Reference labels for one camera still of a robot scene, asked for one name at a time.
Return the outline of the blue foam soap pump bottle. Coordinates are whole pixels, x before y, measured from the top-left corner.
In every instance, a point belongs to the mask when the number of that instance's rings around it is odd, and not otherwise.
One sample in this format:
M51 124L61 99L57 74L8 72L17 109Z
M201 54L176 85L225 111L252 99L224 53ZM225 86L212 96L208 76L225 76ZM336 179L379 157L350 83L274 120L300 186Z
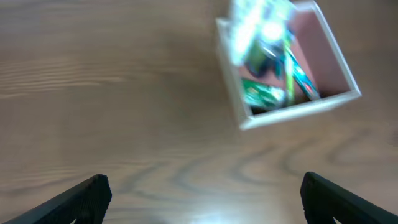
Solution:
M253 77L263 78L271 70L278 79L282 76L284 47L292 36L288 26L292 11L276 9L261 21L244 63Z

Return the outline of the green Dettol soap box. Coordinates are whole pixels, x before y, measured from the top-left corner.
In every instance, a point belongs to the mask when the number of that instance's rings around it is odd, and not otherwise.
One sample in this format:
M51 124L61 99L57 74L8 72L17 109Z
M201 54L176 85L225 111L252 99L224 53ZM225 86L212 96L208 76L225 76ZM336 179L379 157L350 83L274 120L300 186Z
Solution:
M286 92L275 86L242 79L243 100L253 108L275 110L282 107L287 99Z

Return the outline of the green white toothbrush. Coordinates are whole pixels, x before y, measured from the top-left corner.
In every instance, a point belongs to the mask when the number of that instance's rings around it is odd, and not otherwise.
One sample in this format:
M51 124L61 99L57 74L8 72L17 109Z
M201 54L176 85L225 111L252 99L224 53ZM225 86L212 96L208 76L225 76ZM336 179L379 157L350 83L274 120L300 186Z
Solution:
M284 80L285 90L287 94L287 105L293 105L294 103L294 78L293 78L293 65L290 57L290 45L292 42L292 33L287 29L283 38L283 50L284 50Z

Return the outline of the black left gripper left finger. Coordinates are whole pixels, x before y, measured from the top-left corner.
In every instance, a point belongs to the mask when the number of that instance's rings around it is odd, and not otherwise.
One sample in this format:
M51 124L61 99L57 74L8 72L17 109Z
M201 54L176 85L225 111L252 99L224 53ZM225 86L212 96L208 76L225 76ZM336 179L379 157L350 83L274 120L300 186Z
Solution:
M102 223L112 199L108 177L96 174L8 223Z

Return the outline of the green toothpaste tube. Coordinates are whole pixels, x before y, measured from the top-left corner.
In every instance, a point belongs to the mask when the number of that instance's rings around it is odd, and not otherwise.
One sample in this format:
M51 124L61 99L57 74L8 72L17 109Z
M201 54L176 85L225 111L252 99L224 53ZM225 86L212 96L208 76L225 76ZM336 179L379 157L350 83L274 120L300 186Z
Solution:
M294 82L300 87L309 100L319 100L320 95L318 90L315 88L309 76L304 72L291 50L290 57L293 65Z

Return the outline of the white box with pink interior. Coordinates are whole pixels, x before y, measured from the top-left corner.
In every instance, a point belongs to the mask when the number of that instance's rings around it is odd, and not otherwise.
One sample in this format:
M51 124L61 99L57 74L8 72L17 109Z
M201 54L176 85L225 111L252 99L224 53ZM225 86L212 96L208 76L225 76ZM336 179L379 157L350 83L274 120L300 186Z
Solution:
M297 11L292 18L291 26L296 35L296 42L292 51L314 81L321 99L257 115L254 115L243 101L240 78L248 73L245 69L234 66L229 59L229 20L224 17L216 19L216 50L234 115L241 130L321 113L361 96L354 76L316 2L301 1L296 2L295 6Z

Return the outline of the white Pantene conditioner tube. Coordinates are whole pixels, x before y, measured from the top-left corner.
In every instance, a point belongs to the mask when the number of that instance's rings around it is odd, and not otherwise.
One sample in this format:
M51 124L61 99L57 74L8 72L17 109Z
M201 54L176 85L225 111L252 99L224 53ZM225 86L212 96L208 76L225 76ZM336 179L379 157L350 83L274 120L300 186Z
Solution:
M242 65L264 11L264 0L232 0L229 10L229 56Z

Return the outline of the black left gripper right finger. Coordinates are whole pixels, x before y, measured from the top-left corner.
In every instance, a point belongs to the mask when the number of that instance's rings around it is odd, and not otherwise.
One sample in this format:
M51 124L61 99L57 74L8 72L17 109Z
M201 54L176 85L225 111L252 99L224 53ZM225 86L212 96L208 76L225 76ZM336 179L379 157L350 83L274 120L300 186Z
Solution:
M300 196L308 224L397 223L397 215L314 172L307 172L304 175Z

